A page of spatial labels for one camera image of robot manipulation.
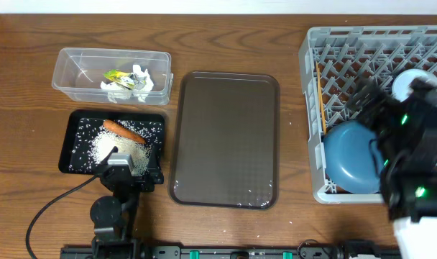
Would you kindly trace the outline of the pile of white rice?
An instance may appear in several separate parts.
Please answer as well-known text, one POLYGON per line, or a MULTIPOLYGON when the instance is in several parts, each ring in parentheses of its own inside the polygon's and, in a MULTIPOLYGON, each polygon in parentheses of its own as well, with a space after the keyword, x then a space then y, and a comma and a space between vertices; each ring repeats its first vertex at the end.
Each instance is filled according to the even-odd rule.
POLYGON ((103 126, 102 119, 82 118, 73 140, 71 158, 67 165, 70 173, 91 174, 92 170, 117 147, 120 153, 128 153, 132 157, 133 176, 141 176, 147 169, 151 149, 161 145, 164 137, 163 123, 147 121, 117 120, 116 123, 144 138, 140 144, 103 126))

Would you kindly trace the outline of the dark blue plate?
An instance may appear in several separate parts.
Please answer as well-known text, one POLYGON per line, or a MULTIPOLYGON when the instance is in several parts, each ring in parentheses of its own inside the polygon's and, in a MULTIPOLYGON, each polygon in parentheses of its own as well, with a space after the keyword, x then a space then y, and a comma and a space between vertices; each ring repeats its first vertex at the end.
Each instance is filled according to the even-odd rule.
POLYGON ((333 127, 323 141, 326 174, 352 194, 374 194, 380 190, 385 160, 377 147, 377 136, 356 120, 333 127))

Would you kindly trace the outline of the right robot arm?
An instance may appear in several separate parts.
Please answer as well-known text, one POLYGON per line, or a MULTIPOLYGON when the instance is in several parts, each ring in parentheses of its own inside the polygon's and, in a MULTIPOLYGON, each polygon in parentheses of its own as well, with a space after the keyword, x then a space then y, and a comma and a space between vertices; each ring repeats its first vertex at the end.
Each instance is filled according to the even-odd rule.
POLYGON ((346 106, 387 161, 379 190, 402 258, 437 258, 437 86, 416 78, 409 87, 398 101, 363 78, 346 106))

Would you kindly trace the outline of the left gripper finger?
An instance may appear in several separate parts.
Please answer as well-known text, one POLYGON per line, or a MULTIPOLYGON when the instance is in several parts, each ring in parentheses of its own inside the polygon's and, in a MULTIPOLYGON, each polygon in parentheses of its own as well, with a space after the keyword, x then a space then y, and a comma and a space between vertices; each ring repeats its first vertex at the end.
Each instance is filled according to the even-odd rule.
POLYGON ((158 144, 153 144, 149 153, 149 160, 147 163, 148 173, 161 173, 162 169, 160 167, 160 146, 158 144))
POLYGON ((110 152, 108 153, 108 155, 98 164, 98 168, 105 168, 106 166, 108 166, 110 157, 117 152, 118 152, 118 147, 113 146, 110 152))

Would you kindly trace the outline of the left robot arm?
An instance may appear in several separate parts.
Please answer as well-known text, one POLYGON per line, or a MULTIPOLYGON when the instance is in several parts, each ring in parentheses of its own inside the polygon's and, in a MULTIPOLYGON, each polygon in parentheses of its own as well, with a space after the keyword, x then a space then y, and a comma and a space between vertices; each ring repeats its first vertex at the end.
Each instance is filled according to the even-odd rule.
POLYGON ((139 176, 131 155, 120 153, 117 147, 96 166, 93 175, 112 195, 97 199, 91 206, 95 235, 91 257, 151 258, 150 249, 132 233, 140 194, 153 192, 157 184, 164 183, 159 146, 149 151, 147 167, 139 176))

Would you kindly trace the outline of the light blue bowl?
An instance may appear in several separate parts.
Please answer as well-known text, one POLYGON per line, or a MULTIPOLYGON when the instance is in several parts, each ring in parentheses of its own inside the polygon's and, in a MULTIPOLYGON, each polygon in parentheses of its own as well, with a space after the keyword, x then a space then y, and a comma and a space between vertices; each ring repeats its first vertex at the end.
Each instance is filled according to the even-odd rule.
POLYGON ((413 92, 410 84, 415 79, 422 79, 425 83, 437 86, 437 77, 421 69, 409 69, 400 73, 392 84, 392 97, 400 102, 406 100, 413 92))

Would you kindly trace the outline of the yellow green snack wrapper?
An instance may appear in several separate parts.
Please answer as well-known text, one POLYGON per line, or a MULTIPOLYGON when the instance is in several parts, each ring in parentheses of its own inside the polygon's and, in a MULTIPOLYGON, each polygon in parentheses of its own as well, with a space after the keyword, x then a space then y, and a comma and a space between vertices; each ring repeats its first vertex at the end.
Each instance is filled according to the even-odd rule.
POLYGON ((113 69, 105 72, 103 76, 111 82, 117 83, 124 88, 133 89, 135 87, 135 76, 133 73, 127 73, 113 69))

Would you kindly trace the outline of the orange carrot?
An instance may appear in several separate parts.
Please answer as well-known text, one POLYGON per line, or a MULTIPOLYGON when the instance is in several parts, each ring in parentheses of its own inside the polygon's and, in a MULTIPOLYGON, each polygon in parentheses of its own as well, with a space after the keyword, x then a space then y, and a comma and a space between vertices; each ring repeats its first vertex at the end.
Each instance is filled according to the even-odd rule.
POLYGON ((114 134, 127 138, 129 140, 132 140, 134 142, 137 142, 139 144, 145 144, 146 141, 143 137, 136 134, 133 131, 130 131, 129 129, 126 129, 122 127, 121 125, 117 124, 116 122, 113 122, 111 120, 104 120, 103 121, 103 127, 106 128, 108 131, 113 132, 114 134))

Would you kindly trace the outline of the white tissue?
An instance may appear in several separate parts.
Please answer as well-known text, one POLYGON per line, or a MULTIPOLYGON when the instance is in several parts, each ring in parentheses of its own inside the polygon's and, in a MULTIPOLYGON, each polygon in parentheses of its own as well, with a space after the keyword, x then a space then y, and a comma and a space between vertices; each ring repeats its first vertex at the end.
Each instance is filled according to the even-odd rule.
POLYGON ((140 65, 133 65, 132 72, 127 73, 133 73, 135 76, 135 87, 133 89, 124 88, 108 79, 100 83, 100 88, 107 93, 107 98, 113 103, 118 100, 126 101, 132 97, 135 97, 138 102, 146 102, 147 95, 155 86, 148 70, 143 71, 140 65))

